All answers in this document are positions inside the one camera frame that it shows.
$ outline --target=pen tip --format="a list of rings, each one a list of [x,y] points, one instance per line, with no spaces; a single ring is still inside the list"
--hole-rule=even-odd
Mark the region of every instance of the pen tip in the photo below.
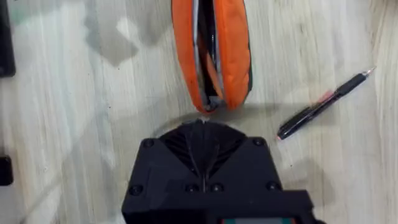
[[[366,77],[368,77],[370,74],[373,73],[373,71],[374,71],[375,69],[376,69],[376,66],[373,67],[373,68],[371,68],[371,69],[369,69],[368,71],[363,72],[363,75],[366,76]]]

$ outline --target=black pen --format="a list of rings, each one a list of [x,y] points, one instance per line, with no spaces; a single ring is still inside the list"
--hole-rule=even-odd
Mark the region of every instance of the black pen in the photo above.
[[[322,98],[321,101],[315,103],[312,106],[306,107],[301,112],[297,113],[293,118],[290,118],[286,123],[284,123],[278,131],[277,137],[283,140],[294,132],[299,130],[302,126],[310,122],[313,118],[317,117],[334,102],[339,100],[342,96],[347,95],[353,89],[355,89],[359,84],[365,81],[370,74],[374,71],[375,67],[357,74],[350,81],[344,83],[336,91]]]

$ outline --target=orange pouch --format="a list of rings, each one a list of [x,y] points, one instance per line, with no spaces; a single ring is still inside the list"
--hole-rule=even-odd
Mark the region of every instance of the orange pouch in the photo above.
[[[172,0],[178,60],[196,108],[235,109],[252,88],[244,0]]]

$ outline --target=black rectangular object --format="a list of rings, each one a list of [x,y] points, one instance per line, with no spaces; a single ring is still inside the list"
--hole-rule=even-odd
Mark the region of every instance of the black rectangular object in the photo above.
[[[12,77],[15,72],[7,1],[0,0],[0,77]]]
[[[11,158],[0,156],[0,186],[10,185],[13,181]]]
[[[197,154],[199,146],[203,152]],[[204,160],[196,162],[195,156]],[[213,158],[206,181],[197,169]],[[229,218],[294,218],[321,224],[305,190],[283,190],[267,143],[222,124],[183,124],[142,141],[122,213],[127,224],[219,224]]]

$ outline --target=wood grain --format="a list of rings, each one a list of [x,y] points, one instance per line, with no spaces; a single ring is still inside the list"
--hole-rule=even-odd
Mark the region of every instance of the wood grain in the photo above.
[[[201,117],[177,62],[170,0],[9,1],[17,75],[0,81],[16,181],[0,223],[124,223],[141,139]],[[247,0],[254,89],[213,114],[268,140],[286,189],[327,223],[398,223],[398,2]],[[285,141],[279,124],[353,74],[366,83]]]

